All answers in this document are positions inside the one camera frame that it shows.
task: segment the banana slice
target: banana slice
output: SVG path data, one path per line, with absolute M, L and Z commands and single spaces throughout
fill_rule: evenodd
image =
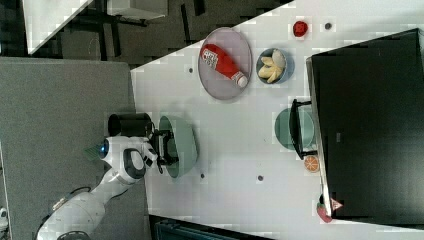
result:
M 264 65 L 261 68 L 261 70 L 259 70 L 259 73 L 258 73 L 259 77 L 261 77 L 261 78 L 269 78 L 269 77 L 271 77 L 271 75 L 275 72 L 276 67 L 277 66 L 275 66 L 275 65 L 273 65 L 271 67 L 268 67 L 268 66 Z
M 272 61 L 271 57 L 262 57 L 261 60 L 265 65 L 269 67 L 272 67 L 274 65 L 274 61 Z
M 272 61 L 280 68 L 284 68 L 286 66 L 286 60 L 283 54 L 277 49 L 274 49 L 274 51 L 272 52 Z
M 275 71 L 272 73 L 271 77 L 268 78 L 268 83 L 274 82 L 278 77 L 280 77 L 283 70 L 277 66 L 275 66 Z

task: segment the black mug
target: black mug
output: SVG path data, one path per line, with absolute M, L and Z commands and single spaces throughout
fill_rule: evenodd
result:
M 111 137 L 121 134 L 126 137 L 146 137 L 146 126 L 151 122 L 147 113 L 112 114 L 108 121 Z

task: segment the small red object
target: small red object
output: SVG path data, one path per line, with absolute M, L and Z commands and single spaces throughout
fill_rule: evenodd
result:
M 308 24 L 302 21 L 297 21 L 293 25 L 293 34 L 295 37 L 303 37 L 308 32 Z
M 329 216 L 327 216 L 327 214 L 325 214 L 325 207 L 323 204 L 317 204 L 317 213 L 318 216 L 325 222 L 325 223 L 329 223 L 331 222 L 333 219 Z

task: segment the white cabinet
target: white cabinet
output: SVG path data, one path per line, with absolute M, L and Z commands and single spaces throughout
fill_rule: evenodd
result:
M 135 20 L 168 15 L 168 0 L 108 0 L 107 13 Z

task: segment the ketchup bottle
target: ketchup bottle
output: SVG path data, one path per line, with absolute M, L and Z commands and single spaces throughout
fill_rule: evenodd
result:
M 209 67 L 235 81 L 239 87 L 247 85 L 247 78 L 239 70 L 233 59 L 215 44 L 206 44 L 200 50 L 200 57 Z

